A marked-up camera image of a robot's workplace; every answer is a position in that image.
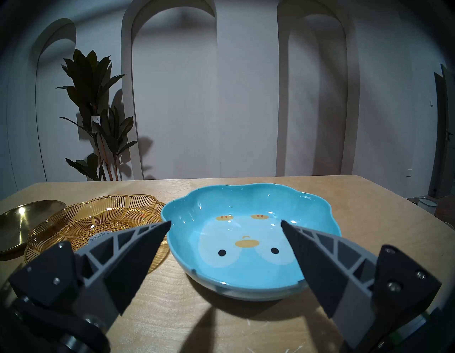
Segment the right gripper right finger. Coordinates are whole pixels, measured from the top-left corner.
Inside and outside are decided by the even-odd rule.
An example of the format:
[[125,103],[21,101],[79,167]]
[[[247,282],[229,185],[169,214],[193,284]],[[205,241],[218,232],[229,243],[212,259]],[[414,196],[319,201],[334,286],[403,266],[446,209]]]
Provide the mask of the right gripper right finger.
[[441,282],[397,247],[376,256],[333,234],[281,221],[304,279],[351,351],[383,351],[422,314]]

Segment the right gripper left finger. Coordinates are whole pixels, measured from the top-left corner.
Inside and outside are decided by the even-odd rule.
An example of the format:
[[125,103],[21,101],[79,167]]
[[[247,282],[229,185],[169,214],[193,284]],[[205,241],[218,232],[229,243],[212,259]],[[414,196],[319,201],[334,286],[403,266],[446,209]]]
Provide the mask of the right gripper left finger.
[[171,227],[170,221],[110,233],[73,251],[60,241],[8,281],[17,300],[8,334],[104,335],[135,297]]

